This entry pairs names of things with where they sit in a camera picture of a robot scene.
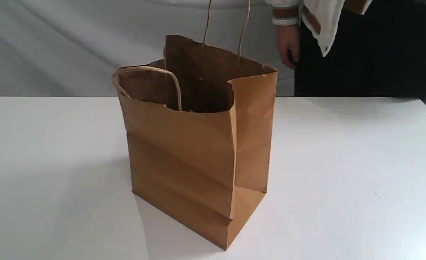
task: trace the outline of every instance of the white backdrop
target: white backdrop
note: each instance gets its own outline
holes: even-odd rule
[[[244,56],[293,72],[275,51],[271,8],[253,1]],[[207,0],[0,0],[0,96],[113,96],[119,66],[162,58],[164,36],[201,40]],[[213,0],[208,43],[236,51],[246,0]]]

